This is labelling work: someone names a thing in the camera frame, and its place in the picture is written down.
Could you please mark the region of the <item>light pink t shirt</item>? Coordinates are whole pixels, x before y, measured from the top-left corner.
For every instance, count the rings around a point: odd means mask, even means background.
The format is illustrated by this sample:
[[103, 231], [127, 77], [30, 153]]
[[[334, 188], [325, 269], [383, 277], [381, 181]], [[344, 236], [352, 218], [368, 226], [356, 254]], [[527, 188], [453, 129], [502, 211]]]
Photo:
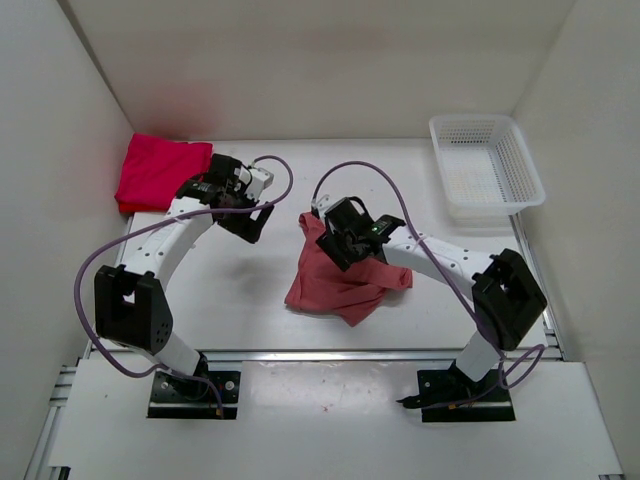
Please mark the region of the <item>light pink t shirt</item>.
[[413, 287], [411, 270], [373, 258], [341, 271], [316, 244], [324, 232], [323, 223], [304, 212], [298, 224], [305, 241], [284, 299], [287, 307], [308, 314], [337, 315], [354, 327], [376, 310], [387, 293]]

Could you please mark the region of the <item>magenta t shirt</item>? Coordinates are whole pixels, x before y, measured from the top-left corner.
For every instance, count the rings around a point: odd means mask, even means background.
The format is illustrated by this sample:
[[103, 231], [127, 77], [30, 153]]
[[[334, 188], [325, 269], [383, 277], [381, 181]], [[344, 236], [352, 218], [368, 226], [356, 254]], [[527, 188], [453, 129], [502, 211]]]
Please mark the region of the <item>magenta t shirt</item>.
[[134, 133], [121, 169], [115, 200], [169, 202], [190, 177], [206, 172], [214, 147]]

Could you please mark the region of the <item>red t shirt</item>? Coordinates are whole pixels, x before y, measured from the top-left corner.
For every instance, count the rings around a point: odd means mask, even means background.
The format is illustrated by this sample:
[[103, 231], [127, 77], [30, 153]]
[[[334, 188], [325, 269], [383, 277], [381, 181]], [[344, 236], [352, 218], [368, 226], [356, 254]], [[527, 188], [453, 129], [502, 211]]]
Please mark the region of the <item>red t shirt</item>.
[[125, 200], [116, 200], [120, 213], [134, 214], [138, 212], [166, 212], [169, 208], [169, 202], [152, 202], [141, 203]]

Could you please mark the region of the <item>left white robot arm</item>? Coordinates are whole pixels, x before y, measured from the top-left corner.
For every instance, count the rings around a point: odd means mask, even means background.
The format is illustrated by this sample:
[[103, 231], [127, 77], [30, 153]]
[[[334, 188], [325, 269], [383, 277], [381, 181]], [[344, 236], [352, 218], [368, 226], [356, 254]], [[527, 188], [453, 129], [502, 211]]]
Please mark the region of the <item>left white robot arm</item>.
[[209, 169], [188, 178], [176, 191], [164, 219], [146, 233], [141, 246], [116, 267], [94, 276], [95, 332], [145, 356], [171, 379], [186, 399], [210, 390], [204, 355], [174, 331], [165, 289], [171, 276], [211, 227], [219, 226], [254, 244], [273, 212], [260, 197], [274, 175], [257, 161], [249, 165], [216, 154]]

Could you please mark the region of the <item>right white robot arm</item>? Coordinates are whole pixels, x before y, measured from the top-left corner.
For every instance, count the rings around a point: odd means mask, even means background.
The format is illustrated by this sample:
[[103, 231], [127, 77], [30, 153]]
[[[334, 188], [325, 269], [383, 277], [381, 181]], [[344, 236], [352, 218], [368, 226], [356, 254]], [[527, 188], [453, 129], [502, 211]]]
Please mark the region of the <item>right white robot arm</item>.
[[373, 219], [356, 197], [314, 199], [311, 212], [323, 224], [318, 246], [343, 272], [372, 260], [406, 268], [449, 286], [476, 325], [453, 363], [449, 387], [470, 400], [485, 377], [516, 350], [547, 307], [547, 299], [520, 253], [469, 250], [424, 235], [408, 217]]

